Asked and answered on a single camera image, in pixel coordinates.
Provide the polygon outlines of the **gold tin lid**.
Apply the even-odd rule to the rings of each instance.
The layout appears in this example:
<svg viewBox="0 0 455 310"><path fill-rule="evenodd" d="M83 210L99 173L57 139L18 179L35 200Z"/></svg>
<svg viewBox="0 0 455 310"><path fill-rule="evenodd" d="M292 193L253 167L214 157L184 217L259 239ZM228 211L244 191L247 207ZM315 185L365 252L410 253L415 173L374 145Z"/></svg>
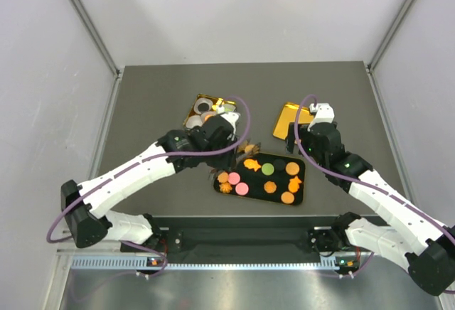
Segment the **gold tin lid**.
<svg viewBox="0 0 455 310"><path fill-rule="evenodd" d="M286 102L282 107L274 129L272 136L281 140L285 140L288 134L289 125L294 123L296 119L296 113L298 111L298 104L292 102ZM299 114L298 124L309 124L313 120L314 116L310 114L309 109L303 107Z"/></svg>

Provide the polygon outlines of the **green christmas cookie tin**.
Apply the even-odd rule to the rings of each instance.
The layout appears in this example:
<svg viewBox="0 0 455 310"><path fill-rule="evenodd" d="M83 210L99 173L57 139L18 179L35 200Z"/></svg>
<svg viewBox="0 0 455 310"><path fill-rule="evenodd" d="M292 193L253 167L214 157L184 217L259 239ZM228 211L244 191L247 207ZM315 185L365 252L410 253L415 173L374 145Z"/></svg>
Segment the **green christmas cookie tin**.
<svg viewBox="0 0 455 310"><path fill-rule="evenodd" d="M221 112L234 112L237 109L235 102L221 97L199 94L190 107L190 111L183 126L186 129L192 129L195 126L201 126L210 117Z"/></svg>

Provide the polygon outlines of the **black sandwich cookie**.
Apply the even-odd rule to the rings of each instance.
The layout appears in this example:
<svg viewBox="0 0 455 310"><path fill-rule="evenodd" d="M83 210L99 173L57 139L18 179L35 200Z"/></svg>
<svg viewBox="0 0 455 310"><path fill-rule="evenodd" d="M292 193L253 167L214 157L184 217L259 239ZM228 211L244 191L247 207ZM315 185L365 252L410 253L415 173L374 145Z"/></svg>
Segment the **black sandwich cookie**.
<svg viewBox="0 0 455 310"><path fill-rule="evenodd" d="M273 166L276 171L283 171L286 168L286 162L283 159L275 159L273 161Z"/></svg>
<svg viewBox="0 0 455 310"><path fill-rule="evenodd" d="M201 102L198 106L197 106L197 110L200 112L200 113L205 113L205 112L208 112L210 110L211 106L210 106L210 103L208 102Z"/></svg>

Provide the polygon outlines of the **metal serving tongs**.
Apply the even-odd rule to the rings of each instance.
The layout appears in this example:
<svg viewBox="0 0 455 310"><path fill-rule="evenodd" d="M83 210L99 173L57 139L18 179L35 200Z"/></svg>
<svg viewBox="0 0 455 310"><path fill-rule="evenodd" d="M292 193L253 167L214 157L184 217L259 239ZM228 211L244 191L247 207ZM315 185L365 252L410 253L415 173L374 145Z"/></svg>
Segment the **metal serving tongs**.
<svg viewBox="0 0 455 310"><path fill-rule="evenodd" d="M250 139L244 140L239 146L235 148L230 154L226 154L227 163L221 168L212 168L209 173L209 180L214 180L222 172L230 173L239 163L245 159L252 158L255 154L259 153L261 149L261 142L253 143Z"/></svg>

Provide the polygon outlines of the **orange biscuit stack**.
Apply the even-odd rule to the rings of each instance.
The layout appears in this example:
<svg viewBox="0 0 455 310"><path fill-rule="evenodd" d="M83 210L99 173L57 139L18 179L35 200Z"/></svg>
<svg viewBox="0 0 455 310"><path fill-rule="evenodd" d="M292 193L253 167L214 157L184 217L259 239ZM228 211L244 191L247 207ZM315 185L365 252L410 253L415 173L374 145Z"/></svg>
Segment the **orange biscuit stack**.
<svg viewBox="0 0 455 310"><path fill-rule="evenodd" d="M246 154L251 154L256 150L256 146L254 144L248 144L244 148L244 152Z"/></svg>

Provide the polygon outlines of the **orange swirl cookie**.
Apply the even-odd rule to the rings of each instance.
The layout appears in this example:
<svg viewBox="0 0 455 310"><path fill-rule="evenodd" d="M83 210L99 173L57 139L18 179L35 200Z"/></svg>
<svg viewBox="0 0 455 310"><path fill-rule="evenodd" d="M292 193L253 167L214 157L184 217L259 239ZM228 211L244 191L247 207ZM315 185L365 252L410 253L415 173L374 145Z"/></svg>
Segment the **orange swirl cookie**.
<svg viewBox="0 0 455 310"><path fill-rule="evenodd" d="M277 190L277 185L273 181L268 181L264 184L264 191L268 194L273 194Z"/></svg>
<svg viewBox="0 0 455 310"><path fill-rule="evenodd" d="M229 194L232 191L232 185L228 182L224 182L219 185L219 189L221 193Z"/></svg>

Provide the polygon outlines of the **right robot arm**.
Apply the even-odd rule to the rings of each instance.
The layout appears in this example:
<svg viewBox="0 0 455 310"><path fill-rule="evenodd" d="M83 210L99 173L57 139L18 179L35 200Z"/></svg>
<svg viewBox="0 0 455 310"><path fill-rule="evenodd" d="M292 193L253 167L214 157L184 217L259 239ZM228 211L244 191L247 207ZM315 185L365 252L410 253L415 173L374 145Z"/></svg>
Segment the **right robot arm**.
<svg viewBox="0 0 455 310"><path fill-rule="evenodd" d="M427 215L387 183L361 156L346 151L335 122L291 123L286 148L295 148L327 180L381 217L389 228L346 213L333 225L340 250L358 246L408 273L424 292L439 296L454 290L454 228Z"/></svg>

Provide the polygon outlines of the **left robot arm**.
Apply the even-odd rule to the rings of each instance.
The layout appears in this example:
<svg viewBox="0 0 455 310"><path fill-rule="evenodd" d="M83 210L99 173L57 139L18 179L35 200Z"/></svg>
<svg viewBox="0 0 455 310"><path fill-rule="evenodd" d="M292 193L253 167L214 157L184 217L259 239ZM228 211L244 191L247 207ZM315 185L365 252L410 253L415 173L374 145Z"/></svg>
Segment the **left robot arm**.
<svg viewBox="0 0 455 310"><path fill-rule="evenodd" d="M174 129L145 151L89 181L65 182L60 188L61 208L78 248L103 240L129 242L155 250L162 234L151 215L128 215L113 207L144 187L204 163L215 170L235 165L236 128L240 114L213 115L192 129Z"/></svg>

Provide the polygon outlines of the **white paper cupcake liner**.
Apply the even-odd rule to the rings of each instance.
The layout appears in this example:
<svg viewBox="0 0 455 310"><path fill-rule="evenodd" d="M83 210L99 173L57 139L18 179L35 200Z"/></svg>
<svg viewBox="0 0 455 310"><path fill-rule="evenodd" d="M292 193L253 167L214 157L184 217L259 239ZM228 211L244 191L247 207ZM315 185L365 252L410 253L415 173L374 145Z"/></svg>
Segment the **white paper cupcake liner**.
<svg viewBox="0 0 455 310"><path fill-rule="evenodd" d="M201 102L208 102L210 103L210 110L212 110L212 107L213 107L213 102L212 100L208 99L208 98L205 98L205 97L201 97L201 98L198 98L195 103L194 103L194 106L193 106L193 111L196 113L196 114L204 114L204 113L200 113L198 110L197 110L197 106L201 103Z"/></svg>
<svg viewBox="0 0 455 310"><path fill-rule="evenodd" d="M192 129L192 128L197 127L197 126L200 127L200 126L202 126L202 125L203 125L203 119L202 119L202 117L201 117L200 115L198 115L198 114L195 114L195 115L193 115L193 116L190 116L190 117L187 119L186 123L185 123L185 127L186 127L187 129Z"/></svg>

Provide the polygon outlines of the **orange biscuit top right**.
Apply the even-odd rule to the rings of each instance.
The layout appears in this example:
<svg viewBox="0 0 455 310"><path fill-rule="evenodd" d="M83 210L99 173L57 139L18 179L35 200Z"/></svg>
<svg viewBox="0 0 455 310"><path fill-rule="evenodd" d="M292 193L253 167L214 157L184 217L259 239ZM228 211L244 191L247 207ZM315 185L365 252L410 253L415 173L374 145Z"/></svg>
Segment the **orange biscuit top right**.
<svg viewBox="0 0 455 310"><path fill-rule="evenodd" d="M292 161L285 166L285 171L290 176L295 176L300 172L300 166L298 163Z"/></svg>

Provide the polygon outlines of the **black gold-rimmed tray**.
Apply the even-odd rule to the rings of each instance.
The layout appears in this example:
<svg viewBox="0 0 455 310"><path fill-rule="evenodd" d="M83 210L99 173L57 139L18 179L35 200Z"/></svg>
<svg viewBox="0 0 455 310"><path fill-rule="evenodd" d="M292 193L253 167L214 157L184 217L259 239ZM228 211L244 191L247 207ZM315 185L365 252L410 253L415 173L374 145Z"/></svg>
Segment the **black gold-rimmed tray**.
<svg viewBox="0 0 455 310"><path fill-rule="evenodd" d="M288 156L281 156L281 155L276 155L276 154L268 154L268 153L263 153L259 152L255 154L252 158L249 159L256 159L261 165L265 163L271 163L273 164L273 161L275 159L283 159L285 162L288 164L289 162L296 162L300 166L300 172L296 175L302 180L302 184L300 186L300 189L296 192L293 193L295 196L295 201L292 204L292 206L297 206L300 205L303 200L304 200L304 181L305 181L305 174L306 174L306 167L305 163L301 159L297 159L294 157L288 157ZM258 170L257 172L254 172L253 170L248 170L244 167L243 161L237 165L237 167L231 171L236 172L240 175L241 177L241 182L246 183L249 186L249 192L245 196L239 196L235 192L235 186L232 187L232 191L229 194L226 193L221 193L219 189L220 183L217 180L217 177L213 180L213 189L221 194L224 195L229 195L229 196L237 196L241 198L249 198L249 199L254 199L258 201L266 201L270 203L279 203L279 204L284 204L281 202L281 194L283 192L288 191L288 183L291 178L294 176L290 176L289 174L286 173L285 169L283 171L276 171L274 170L274 173L271 176L265 176L262 172L261 169ZM268 194L264 191L264 184L268 181L273 181L277 185L277 190L273 194Z"/></svg>

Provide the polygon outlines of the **orange biscuit left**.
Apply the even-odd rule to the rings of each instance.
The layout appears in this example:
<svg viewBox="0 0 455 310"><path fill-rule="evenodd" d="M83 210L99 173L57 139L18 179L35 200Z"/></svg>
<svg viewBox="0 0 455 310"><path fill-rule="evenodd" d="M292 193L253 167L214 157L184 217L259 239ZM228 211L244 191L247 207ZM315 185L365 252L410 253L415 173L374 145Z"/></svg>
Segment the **orange biscuit left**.
<svg viewBox="0 0 455 310"><path fill-rule="evenodd" d="M227 183L229 179L229 173L227 172L222 172L218 175L217 180L219 183Z"/></svg>

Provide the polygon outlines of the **orange fish cookie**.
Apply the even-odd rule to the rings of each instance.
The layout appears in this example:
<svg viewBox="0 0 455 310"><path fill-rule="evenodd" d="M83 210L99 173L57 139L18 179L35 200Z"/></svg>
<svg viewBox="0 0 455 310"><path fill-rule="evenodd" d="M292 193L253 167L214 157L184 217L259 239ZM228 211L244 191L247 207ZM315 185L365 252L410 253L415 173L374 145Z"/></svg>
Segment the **orange fish cookie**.
<svg viewBox="0 0 455 310"><path fill-rule="evenodd" d="M294 176L289 180L288 191L290 193L296 193L302 184L302 180L298 176Z"/></svg>
<svg viewBox="0 0 455 310"><path fill-rule="evenodd" d="M257 172L262 168L262 165L256 159L245 159L243 165L248 170L253 170Z"/></svg>

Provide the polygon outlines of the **pink sandwich cookie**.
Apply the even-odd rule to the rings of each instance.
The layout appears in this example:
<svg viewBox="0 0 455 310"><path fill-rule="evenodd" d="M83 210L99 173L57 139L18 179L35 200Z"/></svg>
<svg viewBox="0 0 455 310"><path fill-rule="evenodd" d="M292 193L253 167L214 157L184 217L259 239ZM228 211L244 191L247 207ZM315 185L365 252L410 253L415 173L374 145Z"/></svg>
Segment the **pink sandwich cookie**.
<svg viewBox="0 0 455 310"><path fill-rule="evenodd" d="M240 182L241 177L238 173L232 172L228 174L227 183L229 183L231 186L236 186Z"/></svg>
<svg viewBox="0 0 455 310"><path fill-rule="evenodd" d="M235 192L239 196L245 196L249 192L249 186L244 182L240 182L235 186Z"/></svg>

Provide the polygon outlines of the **orange biscuit bottom right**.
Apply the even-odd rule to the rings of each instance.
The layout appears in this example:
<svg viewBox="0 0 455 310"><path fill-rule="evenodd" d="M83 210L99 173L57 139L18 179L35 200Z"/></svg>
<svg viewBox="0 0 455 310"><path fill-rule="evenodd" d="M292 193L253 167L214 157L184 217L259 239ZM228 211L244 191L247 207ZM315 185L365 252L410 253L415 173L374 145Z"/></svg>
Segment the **orange biscuit bottom right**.
<svg viewBox="0 0 455 310"><path fill-rule="evenodd" d="M281 202L284 204L292 204L295 201L295 196L293 193L286 191L281 194Z"/></svg>

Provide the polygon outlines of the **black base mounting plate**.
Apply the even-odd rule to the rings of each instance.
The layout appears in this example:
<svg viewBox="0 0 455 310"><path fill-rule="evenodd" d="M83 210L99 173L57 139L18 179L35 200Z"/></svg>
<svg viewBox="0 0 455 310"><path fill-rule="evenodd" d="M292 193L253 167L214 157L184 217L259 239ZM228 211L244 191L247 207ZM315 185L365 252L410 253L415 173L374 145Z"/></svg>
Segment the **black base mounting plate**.
<svg viewBox="0 0 455 310"><path fill-rule="evenodd" d="M174 259L201 255L203 260L243 260L267 248L283 249L288 255L310 255L310 233L359 217L348 212L304 217L158 217L154 222L163 231Z"/></svg>

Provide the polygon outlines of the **left aluminium frame post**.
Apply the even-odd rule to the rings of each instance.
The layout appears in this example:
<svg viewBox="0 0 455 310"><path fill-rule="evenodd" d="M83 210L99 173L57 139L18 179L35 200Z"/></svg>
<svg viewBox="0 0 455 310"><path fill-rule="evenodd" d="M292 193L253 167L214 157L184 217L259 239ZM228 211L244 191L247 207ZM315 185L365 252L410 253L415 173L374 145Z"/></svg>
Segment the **left aluminium frame post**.
<svg viewBox="0 0 455 310"><path fill-rule="evenodd" d="M105 42L102 40L102 37L100 36L100 33L98 32L95 24L92 21L92 18L87 12L82 0L69 0L69 2L74 8L75 13L82 22L85 30L87 31L89 37L94 43L97 51L101 55L109 71L113 74L113 76L117 78L120 75L120 69L114 62L111 54L109 53L107 46L105 45Z"/></svg>

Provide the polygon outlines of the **aluminium frame post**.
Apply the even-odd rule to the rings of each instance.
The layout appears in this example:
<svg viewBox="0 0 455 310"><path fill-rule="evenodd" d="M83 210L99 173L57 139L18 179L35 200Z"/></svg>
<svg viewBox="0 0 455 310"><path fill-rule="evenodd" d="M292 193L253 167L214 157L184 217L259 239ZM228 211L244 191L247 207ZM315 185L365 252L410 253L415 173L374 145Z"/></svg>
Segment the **aluminium frame post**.
<svg viewBox="0 0 455 310"><path fill-rule="evenodd" d="M385 35L382 37L378 47L376 48L372 58L365 65L367 74L372 75L376 67L379 65L382 57L387 52L391 43L395 39L395 36L399 32L402 24L405 22L412 7L416 4L417 0L403 0L400 4L397 13L393 17L389 27L387 28Z"/></svg>
<svg viewBox="0 0 455 310"><path fill-rule="evenodd" d="M120 69L114 62L111 54L109 53L107 46L105 45L105 42L102 40L102 37L100 36L100 33L98 32L95 24L92 21L92 18L87 12L82 0L69 0L69 2L74 8L75 13L82 22L85 30L87 31L89 37L94 43L97 51L101 55L109 71L113 74L113 76L117 78L120 75Z"/></svg>

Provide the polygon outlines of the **right aluminium frame post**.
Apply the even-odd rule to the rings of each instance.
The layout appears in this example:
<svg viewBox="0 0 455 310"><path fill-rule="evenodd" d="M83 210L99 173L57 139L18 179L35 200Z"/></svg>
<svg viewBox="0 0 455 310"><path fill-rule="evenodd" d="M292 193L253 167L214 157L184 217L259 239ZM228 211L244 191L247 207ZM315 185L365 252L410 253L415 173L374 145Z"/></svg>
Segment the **right aluminium frame post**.
<svg viewBox="0 0 455 310"><path fill-rule="evenodd" d="M391 43L395 39L395 36L399 32L402 24L405 22L412 7L416 4L417 0L403 0L400 4L397 13L393 17L389 27L387 28L385 35L382 37L378 47L376 48L372 58L365 65L367 74L372 75L376 67L379 65L382 57L387 52Z"/></svg>

